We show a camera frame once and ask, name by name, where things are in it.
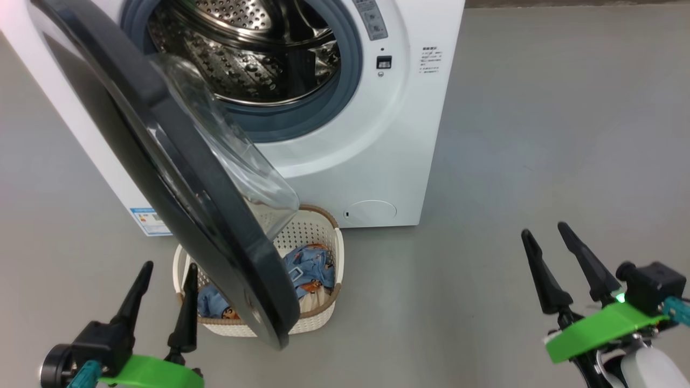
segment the gray floor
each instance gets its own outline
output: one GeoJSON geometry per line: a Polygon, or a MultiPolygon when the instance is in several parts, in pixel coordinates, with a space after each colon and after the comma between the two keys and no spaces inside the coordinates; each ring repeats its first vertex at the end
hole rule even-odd
{"type": "MultiPolygon", "coordinates": [[[[422,223],[349,230],[331,322],[281,353],[199,330],[208,387],[583,387],[553,366],[520,230],[594,312],[555,225],[615,269],[690,275],[690,6],[466,12],[422,223]]],[[[162,356],[174,238],[146,238],[0,40],[0,323],[5,386],[107,320],[144,260],[137,328],[162,356]]],[[[688,330],[657,345],[690,371],[688,330]]]]}

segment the green mount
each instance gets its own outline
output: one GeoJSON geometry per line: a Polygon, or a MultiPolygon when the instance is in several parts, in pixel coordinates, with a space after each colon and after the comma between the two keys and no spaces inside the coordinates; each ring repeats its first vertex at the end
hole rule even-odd
{"type": "Polygon", "coordinates": [[[133,354],[115,377],[100,382],[141,388],[204,388],[204,379],[193,370],[159,358],[133,354]]]}
{"type": "Polygon", "coordinates": [[[558,364],[668,319],[667,316],[650,318],[626,302],[609,304],[598,313],[563,329],[546,344],[546,351],[551,361],[558,364]]]}

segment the white washing machine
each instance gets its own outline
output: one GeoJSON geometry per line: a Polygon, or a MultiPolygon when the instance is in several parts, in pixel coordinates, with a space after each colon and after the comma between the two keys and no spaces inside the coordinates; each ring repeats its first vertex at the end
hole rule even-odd
{"type": "Polygon", "coordinates": [[[55,0],[52,17],[28,0],[7,1],[0,27],[145,233],[169,230],[136,163],[106,134],[132,131],[117,104],[127,90],[113,96],[108,80],[137,83],[124,74],[137,67],[92,65],[127,45],[199,66],[302,204],[342,227],[419,223],[463,0],[90,1],[97,7],[55,0]],[[108,18],[92,18],[94,9],[108,18]],[[85,20],[70,36],[55,17],[98,24],[85,20]]]}

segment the washing machine drum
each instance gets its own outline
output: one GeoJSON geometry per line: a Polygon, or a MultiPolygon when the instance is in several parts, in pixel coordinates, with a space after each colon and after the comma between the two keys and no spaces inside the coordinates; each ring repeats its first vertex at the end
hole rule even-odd
{"type": "Polygon", "coordinates": [[[158,51],[194,63],[218,99],[236,104],[300,101],[340,66],[333,32],[302,0],[164,0],[148,31],[158,51]]]}

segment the white plastic basket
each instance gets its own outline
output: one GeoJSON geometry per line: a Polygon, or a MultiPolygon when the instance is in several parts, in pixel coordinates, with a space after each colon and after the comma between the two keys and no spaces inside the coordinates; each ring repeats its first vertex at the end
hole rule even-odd
{"type": "MultiPolygon", "coordinates": [[[[290,330],[290,334],[306,333],[316,330],[326,324],[335,309],[335,300],[340,292],[343,280],[343,268],[345,265],[345,247],[343,236],[337,223],[325,210],[315,206],[303,206],[297,212],[290,224],[273,240],[281,257],[290,253],[293,249],[312,243],[326,245],[333,254],[335,261],[335,287],[328,301],[315,310],[302,313],[299,320],[290,330]]],[[[184,284],[189,264],[194,260],[187,254],[181,245],[177,246],[175,259],[172,261],[172,283],[175,292],[182,297],[180,285],[184,284]]],[[[210,280],[204,270],[199,267],[199,288],[208,284],[210,280]]],[[[212,332],[228,337],[256,337],[251,329],[241,320],[198,318],[198,322],[208,327],[212,332]]]]}

